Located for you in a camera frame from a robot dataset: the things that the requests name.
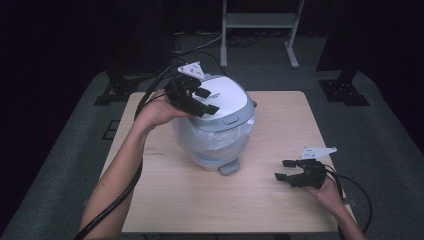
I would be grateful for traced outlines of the white grey-lidded trash can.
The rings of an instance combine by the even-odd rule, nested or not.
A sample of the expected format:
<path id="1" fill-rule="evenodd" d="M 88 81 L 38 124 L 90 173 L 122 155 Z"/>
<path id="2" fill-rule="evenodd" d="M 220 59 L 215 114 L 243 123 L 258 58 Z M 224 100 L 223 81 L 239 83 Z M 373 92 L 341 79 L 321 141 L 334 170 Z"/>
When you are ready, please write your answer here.
<path id="1" fill-rule="evenodd" d="M 202 117 L 190 115 L 188 119 L 195 127 L 205 131 L 218 132 L 239 126 L 252 116 L 256 117 L 256 103 L 234 80 L 226 76 L 213 76 L 202 81 L 201 87 L 209 90 L 211 94 L 206 99 L 197 96 L 194 98 L 205 105 L 217 106 L 219 110 L 214 115 L 204 114 Z M 240 168 L 239 157 L 231 161 L 193 161 L 190 159 L 208 171 L 219 171 L 223 175 L 230 175 Z"/>

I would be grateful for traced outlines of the translucent plastic bin liner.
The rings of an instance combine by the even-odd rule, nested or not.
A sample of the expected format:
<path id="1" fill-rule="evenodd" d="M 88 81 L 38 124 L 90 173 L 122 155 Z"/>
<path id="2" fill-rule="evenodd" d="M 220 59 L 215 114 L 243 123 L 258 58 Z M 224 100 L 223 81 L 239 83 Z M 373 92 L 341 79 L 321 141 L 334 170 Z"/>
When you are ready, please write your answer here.
<path id="1" fill-rule="evenodd" d="M 246 149 L 255 116 L 239 126 L 224 131 L 211 132 L 195 127 L 188 118 L 172 121 L 177 144 L 193 161 L 231 161 Z"/>

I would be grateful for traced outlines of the black stand base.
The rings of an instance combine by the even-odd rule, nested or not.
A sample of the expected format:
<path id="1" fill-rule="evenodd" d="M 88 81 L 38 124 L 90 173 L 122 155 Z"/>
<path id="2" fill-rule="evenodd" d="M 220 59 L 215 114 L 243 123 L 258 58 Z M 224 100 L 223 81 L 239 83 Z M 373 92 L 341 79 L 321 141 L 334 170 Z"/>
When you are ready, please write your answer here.
<path id="1" fill-rule="evenodd" d="M 329 102 L 340 102 L 346 106 L 368 106 L 364 95 L 353 84 L 356 70 L 343 70 L 336 79 L 322 79 L 318 83 Z"/>
<path id="2" fill-rule="evenodd" d="M 94 106 L 108 106 L 112 102 L 124 102 L 129 96 L 136 92 L 139 86 L 139 78 L 128 75 L 122 70 L 108 69 L 105 71 L 108 84 L 101 95 L 99 95 Z"/>

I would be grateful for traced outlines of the person's left hand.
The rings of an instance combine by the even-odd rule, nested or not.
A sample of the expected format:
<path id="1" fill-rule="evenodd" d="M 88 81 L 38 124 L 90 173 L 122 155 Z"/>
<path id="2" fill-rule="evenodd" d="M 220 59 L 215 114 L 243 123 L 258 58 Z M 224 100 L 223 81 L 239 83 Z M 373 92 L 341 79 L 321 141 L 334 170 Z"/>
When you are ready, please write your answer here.
<path id="1" fill-rule="evenodd" d="M 165 91 L 160 89 L 151 96 L 149 102 L 142 108 L 133 126 L 138 130 L 150 131 L 179 117 L 190 117 L 190 114 L 171 105 Z"/>

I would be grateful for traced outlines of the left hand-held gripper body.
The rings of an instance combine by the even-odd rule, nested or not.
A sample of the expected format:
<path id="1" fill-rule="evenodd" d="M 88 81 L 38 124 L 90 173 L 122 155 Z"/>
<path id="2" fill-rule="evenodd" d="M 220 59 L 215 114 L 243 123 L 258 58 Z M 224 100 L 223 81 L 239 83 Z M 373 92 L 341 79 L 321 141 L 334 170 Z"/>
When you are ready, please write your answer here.
<path id="1" fill-rule="evenodd" d="M 207 106 L 194 98 L 195 91 L 201 87 L 205 74 L 199 62 L 178 67 L 181 77 L 171 79 L 165 86 L 170 103 L 190 115 L 202 117 Z"/>

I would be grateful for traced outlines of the dark floor outlet plate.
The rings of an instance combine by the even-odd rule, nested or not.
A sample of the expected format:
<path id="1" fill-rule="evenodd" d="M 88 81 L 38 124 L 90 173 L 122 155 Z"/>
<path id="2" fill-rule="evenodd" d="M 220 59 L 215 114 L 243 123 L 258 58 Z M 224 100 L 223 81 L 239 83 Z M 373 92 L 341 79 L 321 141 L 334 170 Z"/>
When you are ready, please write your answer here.
<path id="1" fill-rule="evenodd" d="M 119 120 L 111 120 L 103 133 L 103 140 L 113 140 L 118 131 L 120 121 Z"/>

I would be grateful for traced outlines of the person's right hand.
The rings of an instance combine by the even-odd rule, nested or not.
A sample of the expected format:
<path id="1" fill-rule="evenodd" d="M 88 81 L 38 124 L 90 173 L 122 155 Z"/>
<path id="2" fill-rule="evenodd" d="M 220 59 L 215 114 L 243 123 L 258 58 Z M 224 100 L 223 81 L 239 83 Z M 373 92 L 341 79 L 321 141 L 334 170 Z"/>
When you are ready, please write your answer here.
<path id="1" fill-rule="evenodd" d="M 337 185 L 330 177 L 325 178 L 323 185 L 319 189 L 307 186 L 302 187 L 302 190 L 311 194 L 328 210 L 334 210 L 337 207 L 344 206 L 342 198 L 339 195 Z"/>

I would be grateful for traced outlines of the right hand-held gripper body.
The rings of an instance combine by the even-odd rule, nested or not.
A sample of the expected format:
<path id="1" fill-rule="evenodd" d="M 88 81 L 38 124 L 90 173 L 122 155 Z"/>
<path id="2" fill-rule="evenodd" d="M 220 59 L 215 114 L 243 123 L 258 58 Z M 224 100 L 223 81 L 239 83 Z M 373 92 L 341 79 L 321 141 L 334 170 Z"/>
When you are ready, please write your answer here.
<path id="1" fill-rule="evenodd" d="M 301 168 L 303 172 L 290 176 L 289 184 L 292 187 L 311 186 L 319 189 L 324 183 L 327 171 L 324 164 L 318 161 L 318 158 L 336 151 L 336 147 L 305 147 L 297 160 L 296 166 Z"/>

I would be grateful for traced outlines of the white metal stand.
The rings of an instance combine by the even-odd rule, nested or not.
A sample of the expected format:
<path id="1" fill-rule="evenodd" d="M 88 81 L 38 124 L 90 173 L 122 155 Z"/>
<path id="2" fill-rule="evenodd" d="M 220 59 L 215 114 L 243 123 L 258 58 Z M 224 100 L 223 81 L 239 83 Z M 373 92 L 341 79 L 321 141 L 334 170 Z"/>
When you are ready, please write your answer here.
<path id="1" fill-rule="evenodd" d="M 284 42 L 285 51 L 293 69 L 299 63 L 293 50 L 294 40 L 306 0 L 298 0 L 294 13 L 231 13 L 227 11 L 228 0 L 222 0 L 222 27 L 220 46 L 220 66 L 228 66 L 227 31 L 229 29 L 289 29 L 290 36 Z"/>

